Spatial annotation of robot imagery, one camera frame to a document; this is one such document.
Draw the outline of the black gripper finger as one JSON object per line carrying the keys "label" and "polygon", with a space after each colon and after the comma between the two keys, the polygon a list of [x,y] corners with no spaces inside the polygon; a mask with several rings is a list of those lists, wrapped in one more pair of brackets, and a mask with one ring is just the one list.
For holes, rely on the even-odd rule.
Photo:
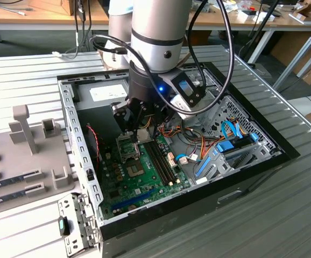
{"label": "black gripper finger", "polygon": [[124,134],[128,134],[133,143],[137,142],[137,131],[148,114],[146,103],[128,98],[123,102],[110,104],[113,117]]}
{"label": "black gripper finger", "polygon": [[151,116],[149,133],[151,137],[155,137],[157,129],[164,123],[168,123],[175,115],[175,111],[168,106],[155,104],[153,107],[153,115]]}

